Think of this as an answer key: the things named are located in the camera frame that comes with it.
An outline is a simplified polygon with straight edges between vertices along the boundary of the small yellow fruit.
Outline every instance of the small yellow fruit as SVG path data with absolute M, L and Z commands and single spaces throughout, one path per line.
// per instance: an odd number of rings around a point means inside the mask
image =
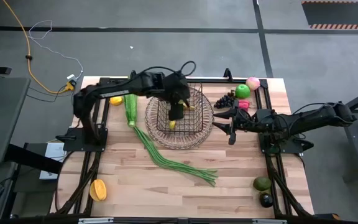
M 114 106 L 118 106 L 122 103 L 122 97 L 121 96 L 115 96 L 110 98 L 110 103 Z
M 89 188 L 89 194 L 91 195 L 91 198 L 96 202 L 100 202 L 106 199 L 107 190 L 103 180 L 94 180 L 91 184 L 91 187 Z
M 177 123 L 176 121 L 170 121 L 169 122 L 169 129 L 174 130 L 176 123 Z

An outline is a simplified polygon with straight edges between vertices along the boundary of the round wicker tray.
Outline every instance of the round wicker tray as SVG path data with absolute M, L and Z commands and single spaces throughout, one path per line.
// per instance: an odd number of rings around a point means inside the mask
M 157 98 L 152 98 L 146 108 L 146 127 L 151 137 L 159 144 L 170 149 L 191 149 L 201 144 L 211 133 L 214 121 L 213 108 L 203 94 L 203 129 L 198 133 L 175 133 L 159 131 L 157 129 Z

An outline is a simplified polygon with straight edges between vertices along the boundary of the orange and black striped tape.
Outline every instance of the orange and black striped tape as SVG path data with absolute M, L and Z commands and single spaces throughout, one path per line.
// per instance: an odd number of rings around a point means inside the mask
M 358 3 L 358 1 L 302 1 L 302 4 L 305 3 Z
M 358 24 L 312 24 L 312 29 L 358 29 Z

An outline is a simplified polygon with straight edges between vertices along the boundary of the green corn husk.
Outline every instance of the green corn husk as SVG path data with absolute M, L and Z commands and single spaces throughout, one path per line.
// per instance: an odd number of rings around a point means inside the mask
M 215 179 L 217 175 L 215 173 L 217 170 L 207 170 L 207 169 L 197 169 L 192 166 L 182 164 L 180 162 L 175 162 L 164 158 L 157 148 L 154 145 L 153 140 L 149 138 L 142 130 L 136 126 L 136 114 L 137 114 L 137 96 L 130 94 L 124 97 L 125 104 L 125 114 L 128 120 L 128 126 L 134 128 L 137 137 L 145 145 L 147 151 L 149 152 L 150 158 L 157 166 L 163 169 L 176 170 L 191 174 L 197 177 L 204 179 L 207 183 L 212 186 L 215 186 Z

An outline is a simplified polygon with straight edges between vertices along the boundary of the yellow cable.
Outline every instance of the yellow cable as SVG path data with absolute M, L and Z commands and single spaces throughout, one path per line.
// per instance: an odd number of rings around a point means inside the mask
M 19 18 L 16 16 L 15 12 L 13 11 L 13 9 L 10 7 L 10 5 L 5 1 L 3 0 L 6 7 L 10 10 L 10 12 L 12 13 L 12 15 L 16 18 L 16 21 L 19 23 L 20 27 L 22 28 L 23 30 L 23 34 L 24 34 L 24 37 L 25 37 L 25 40 L 27 41 L 27 55 L 28 56 L 31 56 L 31 51 L 30 51 L 30 41 L 29 41 L 29 38 L 27 36 L 27 33 L 25 32 L 25 29 L 22 25 L 22 22 L 19 20 Z M 31 77 L 42 87 L 44 88 L 45 91 L 47 91 L 48 93 L 51 93 L 51 94 L 61 94 L 61 93 L 64 93 L 66 91 L 68 91 L 68 88 L 65 88 L 64 90 L 62 91 L 52 91 L 52 90 L 49 90 L 47 87 L 45 87 L 42 83 L 40 83 L 38 81 L 38 79 L 33 75 L 33 73 L 31 72 L 31 65 L 30 65 L 30 61 L 31 59 L 27 59 L 27 68 L 29 69 L 29 74 L 31 75 Z

